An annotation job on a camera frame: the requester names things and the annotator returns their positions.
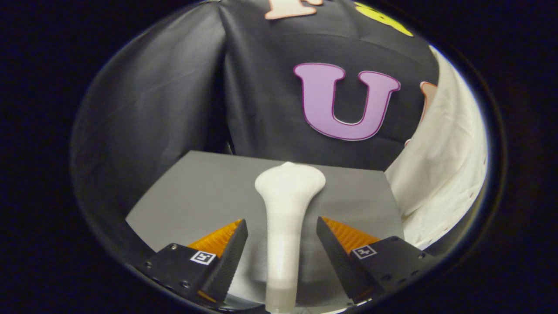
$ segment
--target yellow letter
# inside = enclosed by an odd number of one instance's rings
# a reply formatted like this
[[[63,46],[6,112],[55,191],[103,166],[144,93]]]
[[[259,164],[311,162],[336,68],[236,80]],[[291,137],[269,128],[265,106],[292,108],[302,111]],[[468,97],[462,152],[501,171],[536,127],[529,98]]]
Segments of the yellow letter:
[[[322,4],[322,0],[270,0],[271,11],[266,13],[266,20],[316,13],[316,8],[305,7],[301,1],[306,1],[314,6]]]
[[[405,27],[403,27],[403,25],[401,25],[396,20],[390,18],[389,16],[386,16],[386,15],[384,15],[384,14],[382,14],[382,13],[374,10],[373,8],[370,8],[369,6],[366,6],[362,3],[355,2],[355,4],[357,5],[356,9],[357,9],[358,12],[360,12],[360,13],[368,16],[369,18],[371,18],[373,20],[376,20],[380,23],[384,23],[386,25],[389,25],[389,26],[395,28],[396,30],[402,32],[403,34],[405,34],[407,36],[413,37],[413,34],[411,34],[411,32],[409,32]]]

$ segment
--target white fabric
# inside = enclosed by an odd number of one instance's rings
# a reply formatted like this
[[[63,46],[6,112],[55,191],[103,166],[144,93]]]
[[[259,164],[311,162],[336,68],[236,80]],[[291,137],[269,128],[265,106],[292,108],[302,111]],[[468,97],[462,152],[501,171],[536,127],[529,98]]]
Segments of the white fabric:
[[[486,131],[465,80],[432,46],[436,96],[412,140],[386,170],[405,240],[419,249],[446,234],[473,204],[487,169]]]

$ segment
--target gray surface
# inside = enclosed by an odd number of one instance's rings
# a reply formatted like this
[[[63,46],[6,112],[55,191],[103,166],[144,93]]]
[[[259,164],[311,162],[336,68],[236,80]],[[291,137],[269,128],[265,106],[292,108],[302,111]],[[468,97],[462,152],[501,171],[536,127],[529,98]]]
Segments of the gray surface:
[[[264,302],[267,273],[266,209],[254,182],[283,161],[191,151],[140,199],[126,221],[154,251],[171,242],[189,245],[237,219],[248,240],[229,294]],[[347,303],[335,271],[316,235],[325,216],[379,238],[403,227],[383,172],[314,165],[326,178],[311,201],[302,228],[297,306]]]

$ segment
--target orange ridged pad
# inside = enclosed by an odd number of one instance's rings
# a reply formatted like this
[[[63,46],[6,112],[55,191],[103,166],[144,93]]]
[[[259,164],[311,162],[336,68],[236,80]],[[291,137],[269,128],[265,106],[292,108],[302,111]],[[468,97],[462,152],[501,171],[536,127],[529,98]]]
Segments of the orange ridged pad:
[[[221,258],[221,255],[223,255],[223,251],[225,250],[230,237],[233,236],[234,231],[237,229],[241,221],[242,219],[239,219],[231,223],[230,225],[226,225],[221,229],[214,231],[199,239],[198,241],[188,245],[188,247],[199,251],[216,254],[217,257]]]
[[[360,230],[357,230],[353,227],[349,227],[343,223],[338,221],[322,217],[325,221],[326,225],[329,229],[333,232],[345,252],[350,254],[350,252],[356,248],[359,248],[364,245],[368,245],[374,242],[379,241],[377,237],[373,237],[369,234],[366,234]]]

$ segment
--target purple letter u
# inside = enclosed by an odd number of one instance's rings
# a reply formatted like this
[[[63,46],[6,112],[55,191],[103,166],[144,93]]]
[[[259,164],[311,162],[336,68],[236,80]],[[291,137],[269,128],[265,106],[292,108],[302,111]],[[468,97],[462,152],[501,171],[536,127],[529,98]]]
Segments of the purple letter u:
[[[333,64],[303,63],[294,68],[302,79],[302,106],[306,122],[316,131],[346,141],[368,139],[378,132],[386,115],[389,97],[401,88],[395,78],[362,71],[358,78],[368,86],[364,114],[357,123],[339,121],[333,112],[335,84],[345,71]]]

